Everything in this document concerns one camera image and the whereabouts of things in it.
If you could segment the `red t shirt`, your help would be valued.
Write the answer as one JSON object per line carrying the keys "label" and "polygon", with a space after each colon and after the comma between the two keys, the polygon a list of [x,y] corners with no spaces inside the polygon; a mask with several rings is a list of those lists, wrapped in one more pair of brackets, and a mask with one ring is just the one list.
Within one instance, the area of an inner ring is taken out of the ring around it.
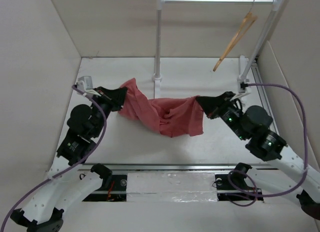
{"label": "red t shirt", "polygon": [[148,99],[138,89],[135,78],[120,87],[127,88],[123,108],[119,111],[121,116],[140,121],[151,131],[170,138],[204,133],[204,111],[196,96]]}

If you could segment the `wooden clothes hanger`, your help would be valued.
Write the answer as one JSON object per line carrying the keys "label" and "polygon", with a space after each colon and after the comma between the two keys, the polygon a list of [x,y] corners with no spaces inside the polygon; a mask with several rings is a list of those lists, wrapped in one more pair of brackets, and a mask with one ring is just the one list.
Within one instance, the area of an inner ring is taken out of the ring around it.
{"label": "wooden clothes hanger", "polygon": [[243,18],[238,30],[236,31],[233,38],[230,40],[223,54],[219,57],[217,63],[213,67],[212,71],[215,72],[222,61],[227,57],[227,55],[233,50],[233,48],[237,45],[237,43],[244,37],[247,31],[251,28],[251,26],[256,22],[258,17],[253,15],[251,11],[249,11],[245,17]]}

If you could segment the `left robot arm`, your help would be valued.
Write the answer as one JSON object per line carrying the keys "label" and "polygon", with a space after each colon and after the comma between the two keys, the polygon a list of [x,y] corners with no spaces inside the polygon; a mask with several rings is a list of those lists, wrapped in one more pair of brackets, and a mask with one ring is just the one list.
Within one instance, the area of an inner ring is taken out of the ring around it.
{"label": "left robot arm", "polygon": [[85,90],[78,85],[73,85],[72,89],[87,98],[91,105],[79,104],[72,109],[66,136],[45,180],[27,193],[32,198],[24,207],[13,206],[6,217],[28,232],[58,232],[68,209],[97,189],[107,190],[112,183],[112,170],[100,163],[93,165],[74,185],[71,181],[101,143],[110,113],[123,108],[128,89],[100,86]]}

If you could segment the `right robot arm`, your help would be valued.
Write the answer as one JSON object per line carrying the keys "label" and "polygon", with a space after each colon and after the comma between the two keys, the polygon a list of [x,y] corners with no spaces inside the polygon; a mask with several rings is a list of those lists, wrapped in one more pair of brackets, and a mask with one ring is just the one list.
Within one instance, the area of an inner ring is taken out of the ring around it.
{"label": "right robot arm", "polygon": [[196,101],[209,119],[222,119],[240,140],[247,140],[245,148],[252,155],[289,178],[268,176],[240,162],[227,176],[231,186],[243,194],[258,195],[258,189],[269,191],[292,201],[307,215],[319,220],[320,173],[270,130],[273,119],[263,107],[252,105],[243,111],[238,96],[231,91],[219,96],[198,96]]}

